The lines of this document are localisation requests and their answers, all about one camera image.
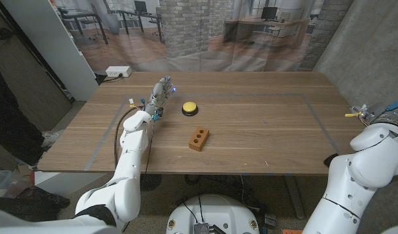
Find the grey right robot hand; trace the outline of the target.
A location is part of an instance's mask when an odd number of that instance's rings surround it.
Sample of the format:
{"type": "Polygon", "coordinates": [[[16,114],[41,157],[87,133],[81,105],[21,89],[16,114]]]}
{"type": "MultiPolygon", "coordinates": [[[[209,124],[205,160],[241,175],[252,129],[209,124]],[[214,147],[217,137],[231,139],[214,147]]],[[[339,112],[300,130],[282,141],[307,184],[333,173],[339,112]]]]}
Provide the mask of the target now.
{"type": "Polygon", "coordinates": [[[364,125],[386,123],[398,126],[398,101],[389,105],[363,105],[358,118],[364,125]]]}

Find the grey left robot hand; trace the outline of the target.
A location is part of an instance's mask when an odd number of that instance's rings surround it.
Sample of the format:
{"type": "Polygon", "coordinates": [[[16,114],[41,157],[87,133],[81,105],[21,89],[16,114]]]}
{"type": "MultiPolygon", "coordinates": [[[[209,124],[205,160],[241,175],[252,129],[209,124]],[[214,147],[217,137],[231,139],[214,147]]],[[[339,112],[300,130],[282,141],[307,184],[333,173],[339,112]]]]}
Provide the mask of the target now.
{"type": "Polygon", "coordinates": [[[176,90],[171,82],[171,77],[168,75],[164,76],[154,85],[150,98],[145,104],[144,111],[150,114],[154,121],[158,120],[163,115],[167,100],[176,90]]]}

